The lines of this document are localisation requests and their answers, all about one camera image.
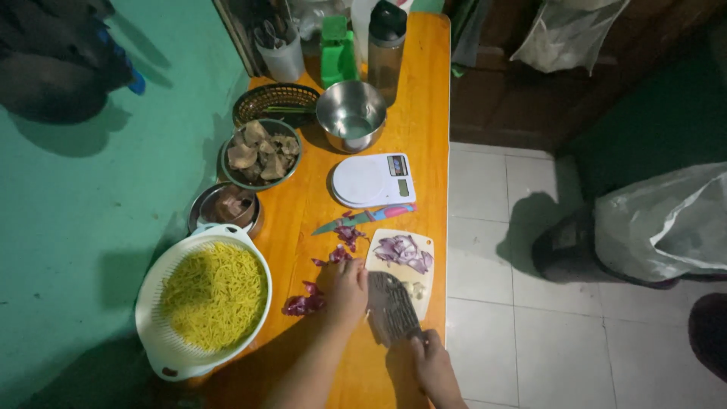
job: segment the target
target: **cutting board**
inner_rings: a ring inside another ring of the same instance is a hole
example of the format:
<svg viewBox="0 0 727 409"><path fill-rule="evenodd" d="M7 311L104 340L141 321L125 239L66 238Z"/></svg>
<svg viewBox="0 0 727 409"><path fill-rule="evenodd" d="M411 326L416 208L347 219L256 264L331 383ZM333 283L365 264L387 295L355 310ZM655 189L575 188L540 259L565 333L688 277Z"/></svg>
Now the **cutting board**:
<svg viewBox="0 0 727 409"><path fill-rule="evenodd" d="M402 282L421 282L425 286L425 294L421 300L416 298L411 299L414 310L417 312L417 318L422 321L427 315L427 307L429 306L429 297L432 294L432 281L434 280L434 265L429 268L424 274L420 274L417 270L407 265L400 266L396 263L391 263L390 266L386 265L386 261L380 260L374 254L374 249L379 247L379 240L387 237L398 236L399 234L404 236L411 236L414 239L414 243L417 243L419 250L429 252L436 260L437 254L434 253L434 241L429 237L422 236L421 234L410 233L402 230L392 229L378 229L371 238L371 247L369 252L366 254L366 269L369 271L386 271L387 273L398 278Z"/></svg>

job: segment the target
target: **white tile floor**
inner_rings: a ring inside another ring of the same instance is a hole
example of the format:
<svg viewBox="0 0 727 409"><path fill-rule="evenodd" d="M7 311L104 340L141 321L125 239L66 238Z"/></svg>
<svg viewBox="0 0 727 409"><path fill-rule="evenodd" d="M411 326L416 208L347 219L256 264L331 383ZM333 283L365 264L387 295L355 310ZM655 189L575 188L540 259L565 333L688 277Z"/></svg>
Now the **white tile floor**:
<svg viewBox="0 0 727 409"><path fill-rule="evenodd" d="M453 142L449 164L446 344L470 409L727 408L686 332L694 301L727 284L536 278L533 239L582 203L572 162Z"/></svg>

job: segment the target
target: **wooden cabinet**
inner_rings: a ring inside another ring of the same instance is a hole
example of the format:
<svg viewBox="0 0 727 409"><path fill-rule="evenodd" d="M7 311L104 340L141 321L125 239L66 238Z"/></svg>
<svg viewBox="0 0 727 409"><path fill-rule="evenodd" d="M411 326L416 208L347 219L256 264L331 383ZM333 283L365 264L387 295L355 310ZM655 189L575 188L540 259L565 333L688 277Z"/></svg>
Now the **wooden cabinet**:
<svg viewBox="0 0 727 409"><path fill-rule="evenodd" d="M451 139L554 151L605 113L672 45L726 3L632 0L611 27L589 76L584 68L544 74L510 62L540 1L491 0L476 65L452 79ZM457 7L455 2L451 10Z"/></svg>

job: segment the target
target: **orange tabletop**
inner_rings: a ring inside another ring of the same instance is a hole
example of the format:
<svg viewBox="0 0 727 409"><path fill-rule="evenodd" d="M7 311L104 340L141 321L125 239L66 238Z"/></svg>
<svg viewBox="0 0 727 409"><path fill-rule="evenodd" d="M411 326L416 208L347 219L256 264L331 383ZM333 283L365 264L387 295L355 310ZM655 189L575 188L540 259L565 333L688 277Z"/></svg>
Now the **orange tabletop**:
<svg viewBox="0 0 727 409"><path fill-rule="evenodd" d="M314 63L307 61L314 73ZM253 78L250 87L269 84ZM298 81L323 90L306 73ZM376 229L400 229L431 237L435 244L435 276L422 327L435 328L444 339L447 251L447 167L449 158L449 20L443 15L412 13L407 26L396 102L379 141L360 155L404 152L419 211L357 226L368 237ZM347 208L329 193L332 169L349 155L334 151L323 130L310 125L299 130L303 154L295 174L260 193L265 222L255 245L265 256L273 277L270 313L250 347L233 361L216 368L200 390L211 408L257 408L274 384L295 362L316 334L320 319L281 313L291 295L305 295L303 280L318 281L325 292L327 277L311 258L326 260L341 241L335 233L310 234L341 217ZM357 241L354 257L366 257L369 243ZM365 320L348 342L328 401L329 408L428 407L414 380L407 345L386 349L377 345Z"/></svg>

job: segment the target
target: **white scale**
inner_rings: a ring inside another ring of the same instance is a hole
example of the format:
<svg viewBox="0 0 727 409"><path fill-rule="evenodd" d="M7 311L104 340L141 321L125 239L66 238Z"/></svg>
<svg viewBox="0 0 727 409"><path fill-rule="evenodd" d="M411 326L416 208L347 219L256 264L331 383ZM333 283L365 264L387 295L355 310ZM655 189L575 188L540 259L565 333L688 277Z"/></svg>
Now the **white scale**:
<svg viewBox="0 0 727 409"><path fill-rule="evenodd" d="M353 209L414 203L409 158L377 154L345 159L333 171L333 195Z"/></svg>

